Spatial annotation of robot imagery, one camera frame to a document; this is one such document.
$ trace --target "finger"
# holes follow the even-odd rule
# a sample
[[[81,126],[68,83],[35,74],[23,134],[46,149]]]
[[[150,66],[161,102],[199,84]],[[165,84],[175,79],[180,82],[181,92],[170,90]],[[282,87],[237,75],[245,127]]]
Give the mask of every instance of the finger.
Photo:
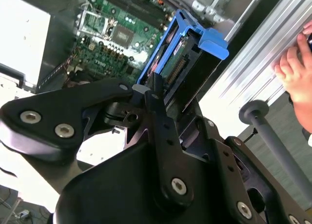
[[[297,37],[297,42],[304,66],[306,68],[312,69],[312,52],[310,50],[306,37],[303,34],[299,34]]]
[[[274,67],[274,72],[275,75],[280,79],[280,80],[284,80],[286,78],[286,75],[284,74],[284,72],[281,70],[281,66],[279,64],[277,64]]]
[[[312,34],[312,25],[311,25],[310,27],[307,27],[306,29],[304,29],[304,30],[302,31],[302,33],[303,33],[304,35]]]
[[[279,63],[279,66],[281,68],[281,70],[284,72],[284,74],[287,75],[293,75],[293,69],[291,68],[291,66],[289,65],[288,61],[287,61],[287,56],[286,54],[284,54],[281,58],[281,61]]]
[[[291,47],[288,49],[287,62],[291,66],[293,73],[300,73],[305,68],[298,59],[296,47]]]
[[[304,28],[304,29],[307,29],[307,28],[310,27],[310,26],[312,26],[312,20],[309,21],[307,24],[305,24],[305,25],[303,26],[303,28]]]

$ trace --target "cable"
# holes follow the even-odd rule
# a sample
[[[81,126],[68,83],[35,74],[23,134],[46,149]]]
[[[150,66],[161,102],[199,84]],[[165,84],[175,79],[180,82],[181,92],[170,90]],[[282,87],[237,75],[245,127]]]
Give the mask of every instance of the cable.
[[[252,134],[247,139],[244,140],[244,143],[247,143],[256,134],[258,134],[258,131],[256,128],[254,128]]]
[[[1,200],[3,200],[3,201],[2,201],[2,203],[0,203],[0,206],[3,205],[4,207],[8,208],[8,207],[5,206],[4,204],[9,205],[6,201],[10,198],[10,196],[11,196],[11,189],[9,188],[9,195],[8,195],[8,197],[7,197],[5,200],[1,199]]]

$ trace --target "floor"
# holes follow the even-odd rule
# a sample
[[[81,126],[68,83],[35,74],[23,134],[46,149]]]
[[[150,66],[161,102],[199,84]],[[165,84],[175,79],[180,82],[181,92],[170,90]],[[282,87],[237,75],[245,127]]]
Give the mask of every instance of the floor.
[[[17,191],[10,190],[6,187],[0,186],[0,223],[6,217],[6,215],[10,211],[10,207],[14,204],[18,196]],[[20,220],[14,215],[8,222],[9,224],[46,224],[47,219],[50,213],[41,206],[21,202],[17,209],[15,210],[15,214],[22,212],[23,210],[28,210],[31,214],[31,218]]]
[[[301,133],[302,127],[295,117],[292,106],[288,103],[286,94],[270,107],[266,119],[312,182],[312,147],[308,145]],[[239,138],[245,140],[252,131],[253,127],[249,126]],[[310,208],[306,199],[300,194],[296,185],[290,180],[259,135],[252,137],[246,145],[304,210]]]

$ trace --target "white panel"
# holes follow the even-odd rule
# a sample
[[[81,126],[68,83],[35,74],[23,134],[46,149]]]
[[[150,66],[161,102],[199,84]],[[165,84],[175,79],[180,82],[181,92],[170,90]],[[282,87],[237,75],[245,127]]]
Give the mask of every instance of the white panel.
[[[37,84],[50,15],[22,0],[0,0],[0,63]]]

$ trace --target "black robotic arm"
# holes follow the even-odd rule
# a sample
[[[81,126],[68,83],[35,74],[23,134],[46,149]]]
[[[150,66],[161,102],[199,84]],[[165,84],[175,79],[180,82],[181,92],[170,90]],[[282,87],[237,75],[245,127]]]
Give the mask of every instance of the black robotic arm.
[[[219,136],[196,100],[169,118],[154,80],[133,88],[104,80],[1,108],[2,143],[46,166],[65,166],[87,138],[126,128],[123,152],[66,185],[55,223],[312,223],[240,139]]]

